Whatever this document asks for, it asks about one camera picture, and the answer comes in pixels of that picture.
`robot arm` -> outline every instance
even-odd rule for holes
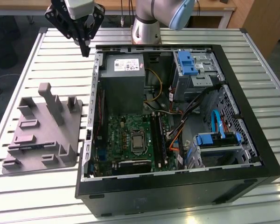
[[[133,42],[158,44],[161,40],[159,22],[180,30],[187,24],[195,0],[138,0],[133,26]]]
[[[47,20],[66,38],[73,38],[82,56],[88,57],[88,45],[103,22],[105,8],[94,0],[51,0],[51,3],[45,13]],[[86,21],[90,14],[94,22],[88,26]]]
[[[105,8],[94,0],[51,0],[45,13],[66,38],[73,38],[80,46],[82,56],[88,57],[90,40],[103,22]],[[161,40],[159,22],[170,29],[180,30],[189,20],[195,0],[137,0],[136,19],[133,26],[133,42],[158,44]],[[92,14],[94,22],[86,24]]]

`power supply label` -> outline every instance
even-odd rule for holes
[[[139,71],[139,59],[116,59],[114,71]]]

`green motherboard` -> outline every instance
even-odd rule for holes
[[[169,131],[166,114],[161,115],[161,122],[164,133]],[[153,140],[150,115],[109,116],[108,144],[106,149],[98,151],[98,156],[101,158],[101,162],[98,163],[99,175],[114,175],[112,169],[117,161],[149,160],[150,172],[175,170],[174,153],[167,153],[165,166],[156,166]]]

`gray plastic holder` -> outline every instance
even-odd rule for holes
[[[74,166],[80,130],[82,101],[70,96],[60,101],[52,95],[50,83],[41,83],[39,94],[45,103],[22,98],[22,115],[3,161],[3,173]]]

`metal slatted table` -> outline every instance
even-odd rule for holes
[[[130,44],[130,30],[101,28],[96,44]],[[162,29],[168,44],[221,44],[280,163],[280,83],[248,34],[237,29]],[[75,95],[84,103],[86,116],[95,49],[83,58],[80,49],[56,29],[41,29],[0,124],[0,222],[84,223],[92,221],[139,223],[280,223],[280,178],[260,186],[230,204],[150,212],[96,219],[82,201],[74,198],[77,167],[2,175],[2,160],[20,116],[21,97],[42,102],[37,88],[50,82],[60,100]],[[86,117],[81,118],[79,148],[85,136]]]

